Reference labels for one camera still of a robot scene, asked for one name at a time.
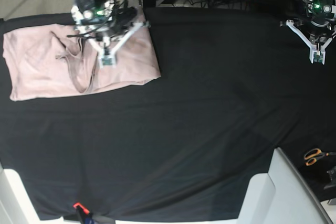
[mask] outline orange scissors handle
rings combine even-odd
[[[317,161],[318,161],[317,158],[312,157],[306,161],[306,166],[311,166],[315,164]]]
[[[309,160],[309,159],[311,159],[311,158],[313,158],[313,157],[316,157],[316,156],[318,156],[318,155],[320,155],[320,154],[322,154],[322,151],[321,151],[321,149],[319,149],[319,148],[315,148],[315,149],[311,149],[309,152],[307,152],[304,156],[304,160]]]

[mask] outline metal bracket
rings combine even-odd
[[[117,59],[116,54],[117,51],[129,40],[129,38],[132,37],[133,34],[135,34],[141,27],[148,26],[149,23],[144,22],[137,22],[134,23],[132,28],[119,40],[119,42],[111,49],[109,54],[106,54],[104,49],[101,49],[98,54],[98,61],[99,66],[102,68],[103,66],[110,65],[110,66],[116,66]]]
[[[336,35],[336,28],[334,29],[334,33],[332,35],[332,38],[329,38],[323,45],[315,45],[310,42],[310,40],[294,25],[293,20],[287,20],[286,25],[294,32],[296,33],[304,43],[309,47],[310,52],[309,52],[309,59],[311,63],[314,62],[319,62],[322,63],[323,65],[325,64],[325,50],[326,48],[330,45],[330,43],[333,40],[333,37]]]

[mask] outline folded garment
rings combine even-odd
[[[72,26],[48,25],[4,35],[3,57],[13,101],[69,97],[144,85],[160,77],[148,28],[138,30],[118,51],[117,65],[99,68],[97,51],[74,35]]]

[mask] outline white panel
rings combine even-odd
[[[264,224],[332,224],[329,216],[281,149],[268,172],[276,194]]]
[[[15,194],[12,191],[4,170],[0,173],[0,199],[2,203],[1,207],[4,208],[5,212],[7,212],[13,224],[35,224],[39,222],[38,218],[33,219],[34,222],[28,221]]]
[[[14,224],[10,220],[5,208],[0,200],[0,224]]]
[[[322,207],[325,209],[330,219],[336,223],[336,206],[329,206],[328,200],[321,203]]]
[[[275,190],[267,173],[253,176],[248,185],[237,224],[263,223],[274,199]]]

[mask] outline red clamp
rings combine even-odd
[[[76,204],[74,204],[74,208],[77,209],[77,207],[80,207],[85,214],[87,215],[90,214],[90,211],[87,208],[85,208],[81,203],[77,202]]]

